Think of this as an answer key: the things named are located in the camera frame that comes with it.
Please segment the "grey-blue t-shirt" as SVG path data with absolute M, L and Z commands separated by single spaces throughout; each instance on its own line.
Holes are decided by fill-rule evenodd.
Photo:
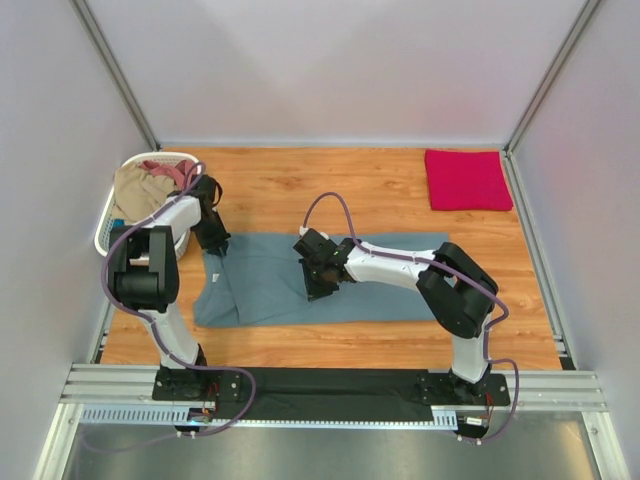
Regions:
M 433 321 L 422 296 L 380 283 L 343 283 L 334 294 L 310 301 L 298 236 L 235 233 L 227 253 L 205 253 L 204 289 L 194 322 L 208 328 L 317 325 L 345 322 Z

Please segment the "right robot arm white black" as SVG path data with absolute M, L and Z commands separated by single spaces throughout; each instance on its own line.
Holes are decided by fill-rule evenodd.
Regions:
M 335 243 L 307 231 L 294 244 L 308 297 L 330 296 L 341 283 L 379 283 L 420 294 L 452 339 L 451 390 L 461 398 L 485 393 L 491 366 L 487 325 L 496 305 L 497 284 L 459 246 L 436 250 L 383 248 L 350 238 Z

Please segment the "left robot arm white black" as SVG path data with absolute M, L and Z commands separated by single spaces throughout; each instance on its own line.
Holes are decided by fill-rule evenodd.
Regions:
M 116 307 L 137 316 L 160 352 L 156 386 L 202 389 L 206 358 L 188 332 L 177 297 L 180 288 L 175 241 L 193 233 L 202 251 L 222 257 L 231 235 L 214 194 L 174 195 L 135 226 L 116 226 L 109 238 L 103 286 Z

